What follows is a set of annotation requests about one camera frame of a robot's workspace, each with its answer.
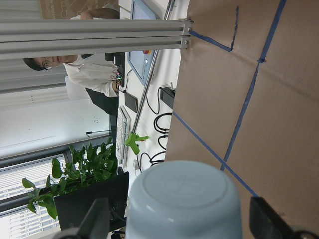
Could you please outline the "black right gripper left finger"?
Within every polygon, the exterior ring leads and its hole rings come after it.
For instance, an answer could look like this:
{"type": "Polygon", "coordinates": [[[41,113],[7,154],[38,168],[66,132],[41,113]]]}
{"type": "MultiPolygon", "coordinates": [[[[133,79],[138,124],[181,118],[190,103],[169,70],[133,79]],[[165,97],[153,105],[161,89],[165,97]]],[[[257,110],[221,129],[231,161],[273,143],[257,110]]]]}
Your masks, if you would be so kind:
{"type": "Polygon", "coordinates": [[[96,199],[76,233],[77,239],[106,239],[109,233],[109,202],[107,198],[96,199]]]}

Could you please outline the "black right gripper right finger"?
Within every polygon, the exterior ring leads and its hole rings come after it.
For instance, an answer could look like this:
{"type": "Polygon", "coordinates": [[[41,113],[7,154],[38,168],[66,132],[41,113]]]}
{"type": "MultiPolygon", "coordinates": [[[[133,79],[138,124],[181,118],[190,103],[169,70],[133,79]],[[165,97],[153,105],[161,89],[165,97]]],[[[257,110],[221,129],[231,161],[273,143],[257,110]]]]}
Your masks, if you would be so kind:
{"type": "Polygon", "coordinates": [[[255,239],[299,238],[262,197],[250,199],[249,228],[255,239]]]}

